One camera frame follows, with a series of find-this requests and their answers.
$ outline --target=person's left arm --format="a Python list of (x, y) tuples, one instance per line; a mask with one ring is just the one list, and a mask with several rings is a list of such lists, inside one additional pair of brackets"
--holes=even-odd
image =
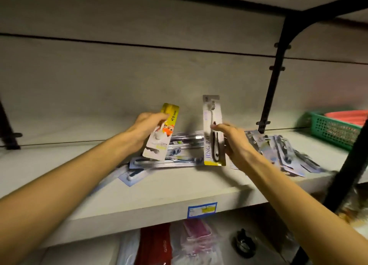
[(127, 131), (0, 199), (0, 263), (16, 264), (35, 249), (167, 117), (142, 113)]

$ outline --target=hand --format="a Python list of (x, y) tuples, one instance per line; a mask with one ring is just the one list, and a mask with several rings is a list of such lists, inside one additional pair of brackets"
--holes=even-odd
[(141, 113), (135, 123), (123, 134), (128, 134), (131, 141), (131, 153), (138, 151), (145, 139), (154, 131), (157, 125), (161, 125), (169, 117), (165, 113)]
[(211, 128), (224, 133), (224, 136), (227, 138), (225, 153), (235, 166), (243, 172), (249, 171), (251, 167), (248, 164), (248, 160), (251, 156), (258, 156), (259, 153), (249, 143), (244, 130), (236, 128), (229, 123), (211, 125)]

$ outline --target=wall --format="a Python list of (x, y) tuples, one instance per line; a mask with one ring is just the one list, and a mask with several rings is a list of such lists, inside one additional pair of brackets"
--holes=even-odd
[[(180, 0), (0, 0), (0, 97), (22, 145), (106, 139), (163, 102), (181, 107), (176, 131), (199, 130), (203, 94), (256, 128), (282, 25)], [(305, 126), (320, 107), (367, 107), (367, 48), (356, 28), (298, 35), (267, 129)]]

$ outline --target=forearm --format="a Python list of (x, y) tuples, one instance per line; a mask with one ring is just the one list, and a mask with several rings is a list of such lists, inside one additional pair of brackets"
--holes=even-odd
[(0, 263), (14, 264), (83, 201), (130, 150), (122, 133), (0, 200)]
[(246, 156), (245, 171), (315, 264), (364, 264), (368, 241), (263, 156)]

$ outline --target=green basket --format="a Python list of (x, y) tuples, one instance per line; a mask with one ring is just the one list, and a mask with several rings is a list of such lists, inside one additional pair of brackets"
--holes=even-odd
[(352, 145), (362, 128), (361, 126), (331, 119), (316, 112), (310, 114), (312, 135), (349, 151), (352, 149)]

